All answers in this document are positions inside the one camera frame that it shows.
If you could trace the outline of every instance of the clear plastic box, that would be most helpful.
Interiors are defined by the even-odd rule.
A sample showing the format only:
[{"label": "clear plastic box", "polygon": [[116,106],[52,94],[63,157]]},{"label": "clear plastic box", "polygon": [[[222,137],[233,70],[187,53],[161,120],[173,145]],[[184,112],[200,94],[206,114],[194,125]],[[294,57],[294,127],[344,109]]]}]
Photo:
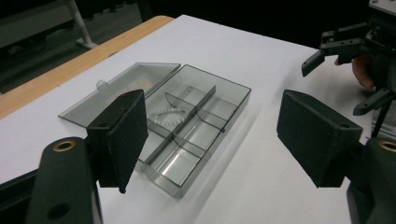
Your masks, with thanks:
[{"label": "clear plastic box", "polygon": [[[160,77],[158,82],[144,89],[148,92],[148,139],[136,168],[160,188],[181,198],[246,107],[251,89],[190,65],[181,68],[176,64],[164,66],[167,69],[159,69],[160,75],[152,74]],[[136,76],[148,74],[123,75],[141,79]],[[108,88],[113,89],[112,83],[115,82],[110,82]],[[118,91],[112,92],[124,90],[119,86],[116,89]],[[92,99],[99,100],[98,94],[100,91],[94,92],[60,117],[78,123],[76,115],[87,113],[83,108],[87,108],[87,102],[95,104]]]}]

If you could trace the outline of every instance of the white tabletop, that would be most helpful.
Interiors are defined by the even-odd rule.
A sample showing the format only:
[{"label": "white tabletop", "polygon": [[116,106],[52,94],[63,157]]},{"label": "white tabletop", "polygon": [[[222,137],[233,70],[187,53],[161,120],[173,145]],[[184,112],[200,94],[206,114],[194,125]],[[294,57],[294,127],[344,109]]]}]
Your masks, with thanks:
[{"label": "white tabletop", "polygon": [[0,120],[0,183],[38,167],[42,150],[85,130],[58,118],[68,107],[134,63],[189,64],[250,87],[249,103],[187,194],[174,199],[134,172],[126,194],[99,189],[105,223],[350,223],[346,179],[317,189],[276,134],[282,92],[313,95],[370,136],[372,114],[350,64],[334,57],[309,76],[301,64],[316,49],[181,16],[81,75]]}]

